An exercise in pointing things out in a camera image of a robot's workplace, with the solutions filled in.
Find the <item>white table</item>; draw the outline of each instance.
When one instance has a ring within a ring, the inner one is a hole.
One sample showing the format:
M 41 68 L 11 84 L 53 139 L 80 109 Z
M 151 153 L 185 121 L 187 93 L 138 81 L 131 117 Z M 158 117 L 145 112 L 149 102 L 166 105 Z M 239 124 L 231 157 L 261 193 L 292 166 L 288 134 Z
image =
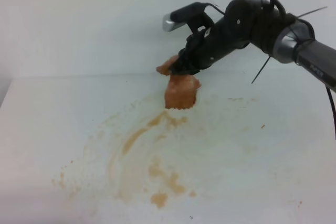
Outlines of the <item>white table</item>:
M 1 223 L 332 224 L 336 141 L 301 69 L 13 81 L 0 109 Z

